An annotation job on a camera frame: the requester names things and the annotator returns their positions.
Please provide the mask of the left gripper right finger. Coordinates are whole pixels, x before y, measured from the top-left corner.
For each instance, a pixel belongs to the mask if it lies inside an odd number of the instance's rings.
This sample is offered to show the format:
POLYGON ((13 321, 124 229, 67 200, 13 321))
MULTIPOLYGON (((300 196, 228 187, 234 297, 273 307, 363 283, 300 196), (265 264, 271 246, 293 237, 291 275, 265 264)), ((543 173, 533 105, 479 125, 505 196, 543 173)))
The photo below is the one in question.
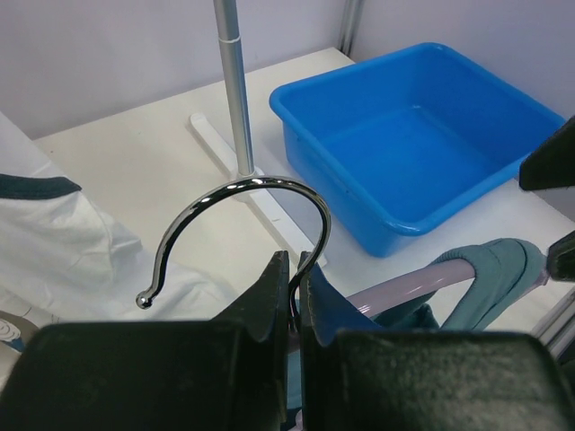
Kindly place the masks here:
POLYGON ((521 333, 393 331, 318 268, 300 284, 306 430, 571 430, 574 399, 544 345, 521 333))

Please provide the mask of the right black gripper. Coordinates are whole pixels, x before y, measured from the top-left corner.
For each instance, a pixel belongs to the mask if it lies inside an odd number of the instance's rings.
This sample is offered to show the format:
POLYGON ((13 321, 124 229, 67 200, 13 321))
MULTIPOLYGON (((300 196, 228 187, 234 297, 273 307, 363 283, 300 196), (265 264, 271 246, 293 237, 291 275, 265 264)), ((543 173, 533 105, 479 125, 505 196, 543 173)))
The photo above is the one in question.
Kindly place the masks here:
MULTIPOLYGON (((574 186, 574 117, 521 163, 518 182, 525 191, 574 186)), ((553 280, 574 280, 574 232, 549 247, 546 270, 553 280)))

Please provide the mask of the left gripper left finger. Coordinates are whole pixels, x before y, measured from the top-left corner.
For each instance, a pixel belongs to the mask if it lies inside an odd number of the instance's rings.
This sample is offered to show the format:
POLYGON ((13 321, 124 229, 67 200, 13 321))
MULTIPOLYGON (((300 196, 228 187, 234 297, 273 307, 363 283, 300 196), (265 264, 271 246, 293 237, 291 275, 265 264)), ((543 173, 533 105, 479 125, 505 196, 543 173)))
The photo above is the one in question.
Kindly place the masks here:
POLYGON ((277 430, 286 418, 288 256, 208 321, 51 325, 1 394, 4 430, 277 430))

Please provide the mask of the lavender plastic hanger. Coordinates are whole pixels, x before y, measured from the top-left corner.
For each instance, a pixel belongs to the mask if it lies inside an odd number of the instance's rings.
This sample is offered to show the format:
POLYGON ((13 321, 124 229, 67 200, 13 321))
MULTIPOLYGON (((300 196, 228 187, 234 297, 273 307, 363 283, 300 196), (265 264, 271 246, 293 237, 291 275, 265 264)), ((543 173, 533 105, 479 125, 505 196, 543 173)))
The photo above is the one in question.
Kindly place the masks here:
MULTIPOLYGON (((229 182, 218 189, 198 198, 187 206, 170 224, 155 254, 152 284, 136 297, 136 304, 141 309, 152 306, 160 294, 167 272, 167 264, 173 245, 181 232, 203 211, 220 201, 240 193, 253 193, 258 189, 286 189, 293 191, 311 201, 320 213, 322 230, 317 244, 310 257, 304 260, 303 267, 297 271, 289 282, 289 293, 295 293, 302 277, 309 272, 323 251, 331 231, 331 216, 324 200, 314 190, 296 180, 284 177, 255 176, 229 182)), ((479 270, 464 259, 452 259, 436 265, 418 269, 389 281, 371 286, 355 293, 348 300, 367 317, 374 316, 392 307, 406 303, 417 297, 435 293, 439 289, 477 278, 479 270)))

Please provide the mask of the teal tank top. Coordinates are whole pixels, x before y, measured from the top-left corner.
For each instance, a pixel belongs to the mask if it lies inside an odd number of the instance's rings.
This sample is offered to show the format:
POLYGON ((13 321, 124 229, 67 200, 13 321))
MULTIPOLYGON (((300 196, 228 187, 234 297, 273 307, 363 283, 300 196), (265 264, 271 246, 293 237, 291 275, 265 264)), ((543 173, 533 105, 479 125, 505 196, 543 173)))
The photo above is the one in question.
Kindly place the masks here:
POLYGON ((501 238, 446 251, 428 266, 348 297, 390 330, 484 330, 548 280, 546 256, 533 243, 501 238), (441 288, 473 282, 441 324, 428 300, 441 288))

